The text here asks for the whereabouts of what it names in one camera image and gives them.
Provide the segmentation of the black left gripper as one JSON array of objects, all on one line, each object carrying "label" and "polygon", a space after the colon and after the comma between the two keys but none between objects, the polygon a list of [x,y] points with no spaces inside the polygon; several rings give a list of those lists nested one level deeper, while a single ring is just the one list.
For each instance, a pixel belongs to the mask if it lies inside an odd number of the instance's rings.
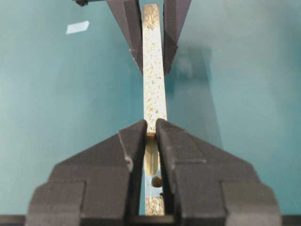
[{"label": "black left gripper", "polygon": [[[73,0],[83,7],[90,2],[104,0]],[[140,4],[138,0],[106,1],[114,15],[140,71],[143,71],[143,37]]]}]

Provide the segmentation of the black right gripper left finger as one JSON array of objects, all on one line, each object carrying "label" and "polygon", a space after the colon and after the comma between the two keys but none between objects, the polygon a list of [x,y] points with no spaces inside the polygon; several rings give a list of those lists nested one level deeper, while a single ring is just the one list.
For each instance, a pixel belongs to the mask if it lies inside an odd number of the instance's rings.
[{"label": "black right gripper left finger", "polygon": [[139,213],[147,123],[56,164],[32,196],[28,226],[122,226]]}]

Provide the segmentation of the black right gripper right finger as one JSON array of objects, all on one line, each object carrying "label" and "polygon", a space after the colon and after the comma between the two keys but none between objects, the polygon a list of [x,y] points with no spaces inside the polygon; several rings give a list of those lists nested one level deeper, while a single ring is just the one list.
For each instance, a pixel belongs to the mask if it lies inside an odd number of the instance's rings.
[{"label": "black right gripper right finger", "polygon": [[279,226],[273,190],[254,167],[158,119],[165,212],[182,226]]}]

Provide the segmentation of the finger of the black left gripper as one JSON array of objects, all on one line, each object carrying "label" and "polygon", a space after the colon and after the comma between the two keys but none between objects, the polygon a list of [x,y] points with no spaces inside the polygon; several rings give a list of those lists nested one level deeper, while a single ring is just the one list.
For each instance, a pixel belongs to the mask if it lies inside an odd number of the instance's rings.
[{"label": "finger of the black left gripper", "polygon": [[190,7],[190,0],[164,0],[164,74],[168,75],[174,61],[178,41]]}]

